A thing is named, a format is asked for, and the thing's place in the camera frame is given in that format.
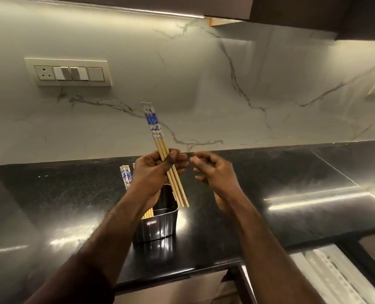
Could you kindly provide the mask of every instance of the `forearm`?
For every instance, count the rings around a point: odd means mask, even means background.
[[[239,194],[229,205],[258,303],[323,304],[247,197]]]
[[[112,286],[117,282],[134,231],[144,214],[145,199],[136,190],[128,191],[79,251],[91,265],[102,271]]]

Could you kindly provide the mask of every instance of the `white marble wall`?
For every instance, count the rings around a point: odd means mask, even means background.
[[[183,151],[375,139],[375,42],[334,36],[0,0],[0,164],[150,152],[141,101]],[[108,60],[114,84],[37,87],[24,57]]]

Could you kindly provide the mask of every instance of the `chopstick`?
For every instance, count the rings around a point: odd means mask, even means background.
[[[148,121],[152,137],[154,138],[155,145],[157,146],[158,152],[160,153],[161,160],[164,161],[167,155],[169,155],[169,147],[165,141],[164,134],[161,129],[161,125],[155,114],[154,108],[149,102],[142,102],[144,114]],[[179,207],[184,207],[184,203],[189,207],[188,199],[186,198],[185,191],[182,187],[181,180],[175,165],[166,173],[168,176],[169,183],[175,195],[175,199]]]
[[[125,189],[128,190],[131,184],[131,179],[132,179],[130,167],[128,165],[122,165],[120,166],[120,172],[121,172],[121,177],[123,178],[123,181],[124,181]],[[154,216],[154,211],[151,208],[144,214],[142,218],[146,219],[146,218],[150,218],[153,216]]]

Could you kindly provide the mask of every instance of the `black utensil holder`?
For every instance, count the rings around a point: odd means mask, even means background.
[[[169,184],[162,187],[153,211],[153,217],[141,219],[139,222],[133,239],[135,244],[158,240],[175,234],[178,203]]]

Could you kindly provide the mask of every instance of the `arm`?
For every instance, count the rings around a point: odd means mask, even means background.
[[[171,150],[162,163],[158,152],[139,158],[124,197],[84,246],[26,304],[112,303],[113,287],[140,219],[155,205],[172,164],[175,163],[178,173],[183,173],[189,164],[182,162],[186,158],[178,149]]]
[[[324,304],[241,190],[232,164],[211,152],[195,155],[190,161],[201,172],[196,179],[210,185],[218,206],[237,226],[257,302]]]

